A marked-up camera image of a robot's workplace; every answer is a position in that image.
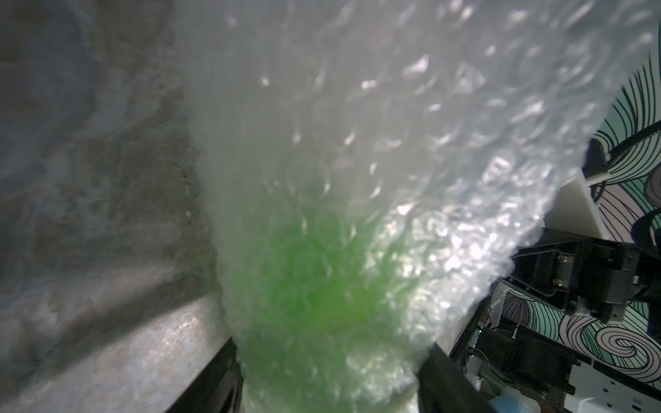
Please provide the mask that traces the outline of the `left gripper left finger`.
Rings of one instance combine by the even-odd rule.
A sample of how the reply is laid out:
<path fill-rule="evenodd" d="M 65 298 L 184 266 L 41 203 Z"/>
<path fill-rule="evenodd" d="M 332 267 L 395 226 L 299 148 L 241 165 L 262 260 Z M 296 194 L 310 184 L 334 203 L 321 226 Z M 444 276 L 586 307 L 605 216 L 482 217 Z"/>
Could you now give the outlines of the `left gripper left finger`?
<path fill-rule="evenodd" d="M 243 377 L 230 338 L 167 413 L 239 413 Z"/>

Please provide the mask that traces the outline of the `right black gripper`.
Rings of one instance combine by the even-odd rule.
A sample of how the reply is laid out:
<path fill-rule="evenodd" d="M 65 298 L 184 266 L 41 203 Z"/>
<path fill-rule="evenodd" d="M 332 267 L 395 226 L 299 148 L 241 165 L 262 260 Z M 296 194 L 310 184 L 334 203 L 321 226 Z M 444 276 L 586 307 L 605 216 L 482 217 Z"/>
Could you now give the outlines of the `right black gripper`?
<path fill-rule="evenodd" d="M 450 356 L 501 411 L 660 409 L 660 234 L 547 230 L 478 305 Z"/>

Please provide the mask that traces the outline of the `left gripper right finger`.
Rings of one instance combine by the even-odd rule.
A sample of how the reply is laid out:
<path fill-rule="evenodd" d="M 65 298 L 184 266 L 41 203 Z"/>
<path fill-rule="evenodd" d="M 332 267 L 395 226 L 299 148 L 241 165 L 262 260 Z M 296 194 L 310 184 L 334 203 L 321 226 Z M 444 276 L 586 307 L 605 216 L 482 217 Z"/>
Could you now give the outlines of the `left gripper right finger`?
<path fill-rule="evenodd" d="M 419 413 L 495 413 L 459 368 L 437 345 L 418 370 Z"/>

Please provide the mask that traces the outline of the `green plastic wine glass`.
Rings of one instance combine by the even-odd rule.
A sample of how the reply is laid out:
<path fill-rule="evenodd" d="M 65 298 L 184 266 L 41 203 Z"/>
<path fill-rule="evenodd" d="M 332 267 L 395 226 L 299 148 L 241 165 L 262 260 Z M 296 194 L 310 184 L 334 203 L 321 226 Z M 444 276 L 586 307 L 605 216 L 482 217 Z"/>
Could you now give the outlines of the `green plastic wine glass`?
<path fill-rule="evenodd" d="M 232 229 L 221 278 L 244 412 L 400 412 L 425 346 L 399 241 L 336 213 Z"/>

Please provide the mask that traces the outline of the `clear bubble wrap sheet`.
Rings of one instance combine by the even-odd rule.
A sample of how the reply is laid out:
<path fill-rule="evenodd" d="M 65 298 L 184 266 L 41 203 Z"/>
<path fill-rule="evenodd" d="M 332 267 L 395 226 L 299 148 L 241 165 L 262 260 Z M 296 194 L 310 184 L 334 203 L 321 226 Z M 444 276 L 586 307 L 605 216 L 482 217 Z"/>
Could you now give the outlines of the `clear bubble wrap sheet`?
<path fill-rule="evenodd" d="M 657 1 L 177 2 L 220 285 L 232 229 L 375 224 L 418 281 L 419 370 L 538 240 L 659 18 Z"/>

